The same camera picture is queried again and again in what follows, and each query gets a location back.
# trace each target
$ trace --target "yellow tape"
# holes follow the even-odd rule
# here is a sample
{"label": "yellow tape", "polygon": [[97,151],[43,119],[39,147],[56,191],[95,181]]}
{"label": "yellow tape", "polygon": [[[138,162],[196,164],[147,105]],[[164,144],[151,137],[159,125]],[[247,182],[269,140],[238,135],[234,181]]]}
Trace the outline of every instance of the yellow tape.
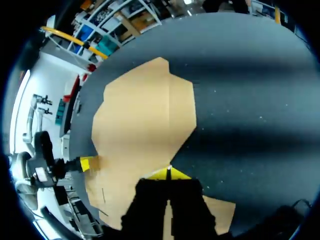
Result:
{"label": "yellow tape", "polygon": [[[167,171],[168,168],[163,168],[157,172],[155,172],[152,176],[148,179],[150,180],[166,180],[167,179]],[[180,172],[179,170],[171,167],[171,180],[178,180],[178,179],[191,179],[188,175]]]}
{"label": "yellow tape", "polygon": [[80,163],[82,171],[85,172],[90,169],[89,160],[92,158],[92,156],[82,156],[80,157]]}
{"label": "yellow tape", "polygon": [[171,168],[171,180],[178,180],[178,179],[191,179],[191,177],[185,175],[184,173],[182,173],[172,167]]}

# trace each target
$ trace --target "table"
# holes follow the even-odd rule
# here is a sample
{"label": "table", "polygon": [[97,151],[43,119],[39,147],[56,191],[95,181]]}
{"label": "table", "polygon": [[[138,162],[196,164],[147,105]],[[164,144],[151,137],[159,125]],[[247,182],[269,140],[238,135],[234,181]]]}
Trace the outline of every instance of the table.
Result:
{"label": "table", "polygon": [[[204,194],[236,203],[241,233],[281,205],[312,200],[320,183],[320,75],[291,31],[266,18],[206,13],[158,26],[116,51],[80,91],[70,157],[97,154],[92,121],[106,84],[157,57],[193,83],[197,128],[172,165]],[[84,176],[74,188],[92,214]]]}

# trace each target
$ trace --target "red object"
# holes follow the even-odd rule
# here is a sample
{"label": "red object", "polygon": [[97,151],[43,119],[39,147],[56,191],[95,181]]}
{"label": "red object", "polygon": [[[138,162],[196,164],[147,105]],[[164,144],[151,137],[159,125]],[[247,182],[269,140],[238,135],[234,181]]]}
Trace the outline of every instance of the red object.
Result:
{"label": "red object", "polygon": [[68,103],[71,99],[71,97],[75,94],[76,88],[77,86],[80,84],[80,78],[79,75],[76,77],[76,80],[73,84],[71,93],[69,95],[64,95],[62,101],[64,101],[65,103]]}

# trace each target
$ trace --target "yellow handrail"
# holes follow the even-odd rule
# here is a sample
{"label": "yellow handrail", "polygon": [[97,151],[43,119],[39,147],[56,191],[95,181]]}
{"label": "yellow handrail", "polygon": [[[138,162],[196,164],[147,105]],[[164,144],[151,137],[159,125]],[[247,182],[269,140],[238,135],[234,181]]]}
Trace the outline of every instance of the yellow handrail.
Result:
{"label": "yellow handrail", "polygon": [[[74,42],[75,44],[80,45],[80,46],[85,45],[85,43],[84,43],[83,41],[81,41],[81,40],[79,40],[79,39],[77,39],[77,38],[75,38],[75,37],[73,37],[73,36],[71,36],[71,35],[69,35],[69,34],[66,34],[66,33],[64,33],[63,31],[59,31],[59,30],[57,30],[57,29],[54,29],[54,28],[51,28],[51,27],[48,27],[48,26],[41,26],[41,28],[42,28],[44,31],[46,31],[46,32],[49,32],[49,33],[52,33],[52,34],[54,34],[54,35],[57,35],[57,36],[59,36],[59,37],[61,37],[61,38],[67,39],[67,40],[69,40],[69,41],[71,41],[71,42]],[[102,57],[102,58],[104,58],[104,59],[107,59],[107,58],[108,58],[107,55],[105,55],[104,53],[100,52],[99,50],[95,49],[95,48],[92,47],[92,46],[89,46],[88,49],[89,49],[91,52],[93,52],[94,54],[97,54],[97,55],[99,55],[100,57]]]}
{"label": "yellow handrail", "polygon": [[280,21],[280,9],[277,6],[274,8],[274,12],[275,12],[275,18],[274,18],[275,23],[281,24],[281,21]]}

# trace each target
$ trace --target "cardboard sheet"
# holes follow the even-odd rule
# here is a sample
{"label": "cardboard sheet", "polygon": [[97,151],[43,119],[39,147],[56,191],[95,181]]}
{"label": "cardboard sheet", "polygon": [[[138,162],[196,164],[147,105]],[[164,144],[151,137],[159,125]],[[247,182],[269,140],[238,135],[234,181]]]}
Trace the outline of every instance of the cardboard sheet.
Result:
{"label": "cardboard sheet", "polygon": [[[215,231],[218,235],[229,232],[231,222],[235,213],[236,204],[222,201],[211,197],[203,196],[204,202],[208,206],[210,213],[215,216]],[[163,240],[173,240],[172,228],[172,208],[170,201],[167,201],[163,220]]]}
{"label": "cardboard sheet", "polygon": [[86,173],[86,191],[101,219],[121,229],[139,179],[168,166],[195,129],[195,97],[159,57],[109,83],[103,100],[92,125],[99,168]]}

